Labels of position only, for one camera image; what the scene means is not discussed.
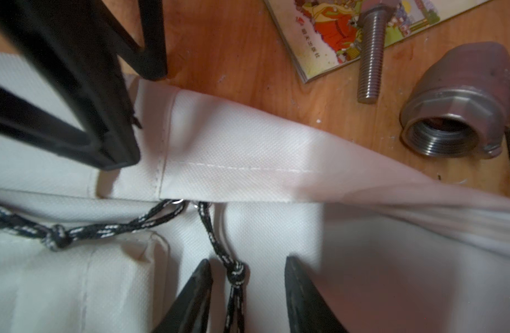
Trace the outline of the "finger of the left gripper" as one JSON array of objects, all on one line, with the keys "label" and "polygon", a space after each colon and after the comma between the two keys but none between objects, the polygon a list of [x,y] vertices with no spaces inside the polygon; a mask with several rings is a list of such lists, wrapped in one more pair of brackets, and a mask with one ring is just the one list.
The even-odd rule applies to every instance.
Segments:
[{"label": "finger of the left gripper", "polygon": [[140,46],[115,18],[102,6],[102,19],[109,40],[120,56],[137,74],[147,80],[162,80],[167,76],[167,49],[160,0],[139,1],[138,9],[144,44]]},{"label": "finger of the left gripper", "polygon": [[0,30],[79,127],[0,87],[0,135],[110,171],[137,164],[138,125],[94,1],[0,1]]}]

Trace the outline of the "metal pipe elbow fitting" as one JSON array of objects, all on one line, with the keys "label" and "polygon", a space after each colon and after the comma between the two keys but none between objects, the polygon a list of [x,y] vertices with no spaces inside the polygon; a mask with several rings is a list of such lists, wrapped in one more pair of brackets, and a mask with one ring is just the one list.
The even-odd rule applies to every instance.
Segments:
[{"label": "metal pipe elbow fitting", "polygon": [[502,152],[510,127],[510,54],[497,42],[463,44],[421,77],[401,109],[401,139],[435,158]]}]

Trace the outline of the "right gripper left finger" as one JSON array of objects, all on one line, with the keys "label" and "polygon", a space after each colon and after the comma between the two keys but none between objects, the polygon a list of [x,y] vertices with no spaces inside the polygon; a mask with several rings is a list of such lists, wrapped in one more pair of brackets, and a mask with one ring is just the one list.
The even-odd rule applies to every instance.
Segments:
[{"label": "right gripper left finger", "polygon": [[203,259],[152,332],[207,332],[212,287],[210,262]]}]

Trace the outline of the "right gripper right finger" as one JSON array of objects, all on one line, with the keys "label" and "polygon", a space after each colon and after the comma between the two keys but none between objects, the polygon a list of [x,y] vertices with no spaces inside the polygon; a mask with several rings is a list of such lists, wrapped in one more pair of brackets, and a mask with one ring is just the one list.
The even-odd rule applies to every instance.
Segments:
[{"label": "right gripper right finger", "polygon": [[348,333],[313,284],[299,258],[286,258],[284,276],[291,332]]}]

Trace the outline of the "white student backpack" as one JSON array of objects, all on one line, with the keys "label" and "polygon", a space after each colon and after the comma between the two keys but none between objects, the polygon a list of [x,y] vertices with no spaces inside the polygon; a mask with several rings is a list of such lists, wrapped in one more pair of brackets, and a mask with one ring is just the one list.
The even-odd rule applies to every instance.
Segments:
[{"label": "white student backpack", "polygon": [[[209,332],[510,332],[510,199],[328,133],[129,77],[141,159],[100,171],[0,135],[0,332],[151,332],[203,266]],[[242,290],[242,305],[231,294]]]}]

